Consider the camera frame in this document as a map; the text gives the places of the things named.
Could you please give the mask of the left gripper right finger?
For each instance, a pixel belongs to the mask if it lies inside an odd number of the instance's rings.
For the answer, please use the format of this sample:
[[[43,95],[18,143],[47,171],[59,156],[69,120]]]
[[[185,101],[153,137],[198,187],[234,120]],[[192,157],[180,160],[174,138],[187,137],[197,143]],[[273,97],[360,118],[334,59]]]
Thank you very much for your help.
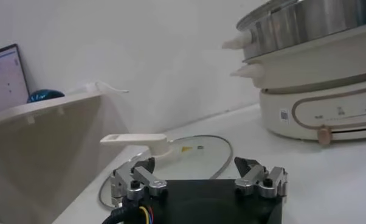
[[[243,196],[258,194],[263,198],[286,197],[288,173],[283,167],[268,170],[257,160],[235,157],[234,163],[240,174],[235,189]]]

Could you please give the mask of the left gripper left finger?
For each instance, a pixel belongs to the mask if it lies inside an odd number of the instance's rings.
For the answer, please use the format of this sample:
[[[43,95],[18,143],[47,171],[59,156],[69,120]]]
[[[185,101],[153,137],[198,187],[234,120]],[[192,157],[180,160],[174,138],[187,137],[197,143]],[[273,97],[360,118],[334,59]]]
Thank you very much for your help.
[[[123,204],[123,199],[141,201],[145,197],[163,200],[168,195],[166,180],[153,175],[156,167],[154,157],[139,161],[132,159],[130,162],[112,171],[111,203],[114,207]]]

